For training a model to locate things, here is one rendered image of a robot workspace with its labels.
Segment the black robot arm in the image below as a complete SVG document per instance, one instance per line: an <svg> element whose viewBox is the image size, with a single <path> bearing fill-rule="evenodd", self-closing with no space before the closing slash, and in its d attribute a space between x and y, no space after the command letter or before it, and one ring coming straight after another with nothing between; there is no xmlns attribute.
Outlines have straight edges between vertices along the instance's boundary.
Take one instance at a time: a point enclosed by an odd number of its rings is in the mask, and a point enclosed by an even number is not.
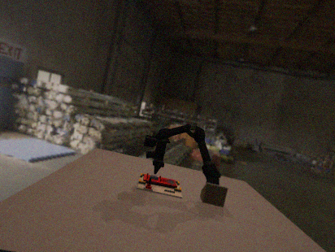
<svg viewBox="0 0 335 252"><path fill-rule="evenodd" d="M190 130L195 130L192 133ZM154 147L156 146L159 150L165 150L167 143L171 143L168 138L171 136L175 136L181 133L188 133L197 143L200 149L200 153L202 156L203 166L202 173L206 177L206 183L219 184L219 179L221 174L217 170L215 164L211 161L210 155L207 150L206 142L205 142L205 132L202 128L193 125L183 125L176 128L161 128L155 137L146 135L146 139L144 142L144 146ZM156 145L157 143L157 145ZM156 159L157 152L155 150L146 151L146 158L154 158Z"/></svg>

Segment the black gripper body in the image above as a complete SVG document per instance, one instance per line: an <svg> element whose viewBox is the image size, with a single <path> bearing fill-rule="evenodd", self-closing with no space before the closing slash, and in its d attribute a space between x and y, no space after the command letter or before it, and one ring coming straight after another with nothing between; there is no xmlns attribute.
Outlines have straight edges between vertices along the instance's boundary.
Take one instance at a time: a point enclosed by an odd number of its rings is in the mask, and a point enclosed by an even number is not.
<svg viewBox="0 0 335 252"><path fill-rule="evenodd" d="M155 149L155 152L157 152L157 157L156 159L154 159L154 162L153 162L153 165L154 166L158 166L158 167L164 167L164 162L162 161L163 160L163 156L165 154L165 150L159 150L159 149Z"/></svg>

